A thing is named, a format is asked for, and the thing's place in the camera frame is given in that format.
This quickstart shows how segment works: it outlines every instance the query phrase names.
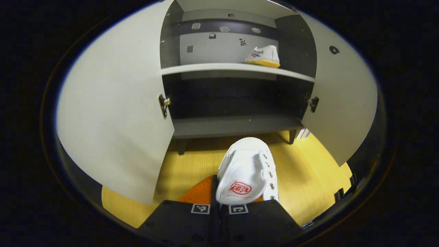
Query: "black background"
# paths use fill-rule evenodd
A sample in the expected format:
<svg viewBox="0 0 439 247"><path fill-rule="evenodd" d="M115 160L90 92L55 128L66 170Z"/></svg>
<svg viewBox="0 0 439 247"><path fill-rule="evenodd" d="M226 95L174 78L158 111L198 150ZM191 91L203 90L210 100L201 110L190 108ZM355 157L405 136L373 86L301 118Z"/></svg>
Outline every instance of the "black background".
<svg viewBox="0 0 439 247"><path fill-rule="evenodd" d="M3 246L133 246L87 214L59 186L39 136L47 79L63 53L93 25L139 1L16 1L4 6L6 97ZM292 3L340 33L369 61L394 106L400 142L379 190L309 246L433 246L437 185L430 140L437 98L432 76L433 1Z"/></svg>

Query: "white cabinet door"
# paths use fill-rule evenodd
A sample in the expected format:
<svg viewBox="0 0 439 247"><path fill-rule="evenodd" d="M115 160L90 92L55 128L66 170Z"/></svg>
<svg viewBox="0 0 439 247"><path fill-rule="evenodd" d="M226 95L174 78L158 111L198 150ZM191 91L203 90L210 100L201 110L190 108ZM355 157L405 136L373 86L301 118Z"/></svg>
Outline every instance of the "white cabinet door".
<svg viewBox="0 0 439 247"><path fill-rule="evenodd" d="M151 203L174 133L163 117L160 32L172 3L114 24L77 58L60 92L56 128L72 160L103 186Z"/></svg>
<svg viewBox="0 0 439 247"><path fill-rule="evenodd" d="M311 98L319 98L314 113L308 106L302 124L342 165L369 132L377 108L377 84L365 61L349 43L318 20L299 13L316 43L317 71ZM331 46L339 53L332 49L336 53L333 54Z"/></svg>

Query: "cabinet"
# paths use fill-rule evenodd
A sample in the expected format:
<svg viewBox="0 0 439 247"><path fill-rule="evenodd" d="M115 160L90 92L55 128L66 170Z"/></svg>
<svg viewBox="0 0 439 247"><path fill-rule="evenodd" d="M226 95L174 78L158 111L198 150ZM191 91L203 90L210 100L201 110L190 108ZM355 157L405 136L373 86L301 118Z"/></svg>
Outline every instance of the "cabinet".
<svg viewBox="0 0 439 247"><path fill-rule="evenodd" d="M280 68L224 61L182 64L181 56L172 56L181 47L171 48L179 35L175 29L162 33L173 3L165 0L107 24L110 27L82 49L69 50L77 59L58 82L62 87L54 121L64 149L91 178L123 196L150 203L172 137L303 125L340 165L363 142L376 112L376 81L358 52L330 28L300 11L282 9L281 15L266 17L279 29L280 18L296 19L309 33L302 35L294 25L289 31L278 30ZM181 9L209 9L208 3ZM258 24L270 27L273 22L264 19ZM174 98L166 117L160 95ZM311 111L307 100L315 97L319 103ZM202 132L203 125L209 129Z"/></svg>

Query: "wooden floor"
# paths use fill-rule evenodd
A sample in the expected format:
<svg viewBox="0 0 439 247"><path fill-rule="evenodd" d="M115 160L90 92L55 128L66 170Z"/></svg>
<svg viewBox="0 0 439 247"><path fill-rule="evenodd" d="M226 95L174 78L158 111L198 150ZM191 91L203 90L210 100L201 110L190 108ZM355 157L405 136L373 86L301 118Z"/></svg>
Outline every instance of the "wooden floor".
<svg viewBox="0 0 439 247"><path fill-rule="evenodd" d="M338 166L323 145L311 134L289 145L288 131L254 135L268 144L276 164L281 205L303 225L334 204L340 188L347 191L352 173L347 163ZM243 138L190 140L184 155L171 144L163 161L154 202L146 205L102 189L106 210L133 227L139 227L163 200L176 200L202 179L216 174L227 149Z"/></svg>

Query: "shoe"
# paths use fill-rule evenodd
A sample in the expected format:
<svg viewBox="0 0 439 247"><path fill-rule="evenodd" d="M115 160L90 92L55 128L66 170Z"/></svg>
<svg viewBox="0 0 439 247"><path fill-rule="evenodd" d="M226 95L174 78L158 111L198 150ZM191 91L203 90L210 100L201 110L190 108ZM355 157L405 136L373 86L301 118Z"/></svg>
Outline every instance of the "shoe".
<svg viewBox="0 0 439 247"><path fill-rule="evenodd" d="M267 144L257 138L234 143L218 168L216 201L225 205L279 201L276 166Z"/></svg>
<svg viewBox="0 0 439 247"><path fill-rule="evenodd" d="M279 62L279 55L277 54L277 48L274 45L268 45L259 49L256 47L245 58L245 62L274 68L279 68L281 65Z"/></svg>

